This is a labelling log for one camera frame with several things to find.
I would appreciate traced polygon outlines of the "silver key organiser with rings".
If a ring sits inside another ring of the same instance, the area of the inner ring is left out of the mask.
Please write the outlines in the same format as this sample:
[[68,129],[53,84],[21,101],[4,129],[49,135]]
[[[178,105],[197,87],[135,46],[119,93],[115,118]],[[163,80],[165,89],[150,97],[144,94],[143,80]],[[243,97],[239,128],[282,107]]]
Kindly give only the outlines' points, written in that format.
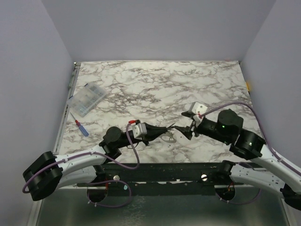
[[167,132],[161,134],[159,136],[159,138],[163,141],[163,142],[166,142],[168,144],[174,144],[177,142],[176,138],[174,137],[174,134],[173,132],[168,129]]

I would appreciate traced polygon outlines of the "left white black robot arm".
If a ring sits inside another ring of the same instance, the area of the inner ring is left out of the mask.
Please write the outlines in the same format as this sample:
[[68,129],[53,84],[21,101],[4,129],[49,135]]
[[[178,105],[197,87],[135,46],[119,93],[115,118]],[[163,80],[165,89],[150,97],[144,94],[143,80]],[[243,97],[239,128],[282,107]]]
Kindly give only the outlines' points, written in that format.
[[41,154],[24,172],[24,194],[30,194],[33,201],[42,200],[58,188],[72,184],[84,183],[98,186],[103,182],[104,174],[97,170],[98,166],[113,162],[125,169],[135,170],[140,166],[140,160],[134,167],[118,162],[120,149],[130,146],[134,155],[138,153],[135,144],[140,142],[149,145],[161,135],[169,132],[174,125],[168,127],[152,126],[139,121],[130,121],[126,130],[110,127],[100,144],[90,149],[72,154],[54,155],[51,151]]

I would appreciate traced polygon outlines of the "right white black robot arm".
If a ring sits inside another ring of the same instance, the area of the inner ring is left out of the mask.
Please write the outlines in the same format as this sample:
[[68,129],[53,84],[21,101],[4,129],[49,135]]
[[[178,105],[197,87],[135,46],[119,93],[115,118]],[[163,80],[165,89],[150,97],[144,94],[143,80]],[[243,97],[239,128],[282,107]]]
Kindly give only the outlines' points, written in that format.
[[301,209],[301,169],[291,164],[275,151],[269,149],[267,142],[257,134],[243,128],[243,118],[233,110],[222,110],[217,121],[206,117],[192,117],[192,124],[186,127],[175,126],[187,139],[204,135],[229,145],[237,157],[249,160],[269,171],[268,174],[247,169],[237,163],[223,161],[222,169],[216,172],[221,184],[229,181],[253,185],[269,190],[284,199],[294,209]]

